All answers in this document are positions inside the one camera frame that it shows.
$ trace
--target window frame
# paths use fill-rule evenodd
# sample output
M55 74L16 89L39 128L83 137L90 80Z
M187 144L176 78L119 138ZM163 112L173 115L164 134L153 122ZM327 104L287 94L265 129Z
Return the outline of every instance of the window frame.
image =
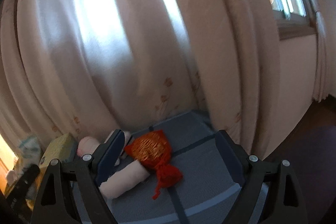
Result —
M302 0L305 10L305 16L295 13L289 13L290 18L286 18L284 10L273 10L274 17L278 25L280 40L303 37L316 34L314 22L314 13L312 11L310 0Z

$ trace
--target red net bag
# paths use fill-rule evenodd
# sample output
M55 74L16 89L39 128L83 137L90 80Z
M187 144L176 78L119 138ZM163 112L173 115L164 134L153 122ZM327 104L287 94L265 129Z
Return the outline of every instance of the red net bag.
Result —
M156 171L157 186L153 199L160 195L161 188L173 186L182 179L179 169L169 164L171 146L163 130L149 132L125 147L125 152L149 169Z

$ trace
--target dark floor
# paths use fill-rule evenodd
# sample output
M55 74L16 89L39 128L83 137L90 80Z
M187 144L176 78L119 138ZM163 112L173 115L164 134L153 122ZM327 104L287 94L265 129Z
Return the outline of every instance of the dark floor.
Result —
M295 143L298 139L303 140L304 136L314 130L315 128L324 126L336 126L336 99L329 96L327 99L320 103L313 102L303 118L300 120L298 125L294 130L288 135L288 137L273 151L267 158L266 161L278 160L280 157L286 155L286 149L291 149L292 147L297 147L298 143ZM318 142L318 136L315 136L316 143ZM326 148L330 155L334 154L333 143L326 143L323 147ZM321 162L321 170L326 169L328 162ZM330 176L332 171L328 171L326 176ZM324 215L323 219L319 221L319 224L330 224L336 223L336 198L334 199L332 205Z
M297 126L266 158L266 161L272 161L275 155L278 155L306 132L322 126L336 126L336 98L332 96L328 96L327 99L320 103L313 102Z

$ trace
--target window sill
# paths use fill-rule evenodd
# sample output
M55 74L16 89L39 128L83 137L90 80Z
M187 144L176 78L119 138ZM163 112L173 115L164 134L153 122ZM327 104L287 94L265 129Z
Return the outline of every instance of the window sill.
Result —
M280 40L286 40L295 37L306 37L316 34L316 30L310 26L286 26L278 28Z

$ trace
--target sheer curtain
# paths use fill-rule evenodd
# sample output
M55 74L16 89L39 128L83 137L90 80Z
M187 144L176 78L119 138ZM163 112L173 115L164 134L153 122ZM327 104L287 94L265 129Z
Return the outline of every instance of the sheer curtain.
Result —
M1 134L46 148L202 109L263 158L278 43L269 0L4 0Z
M4 0L2 134L99 140L206 109L175 0Z

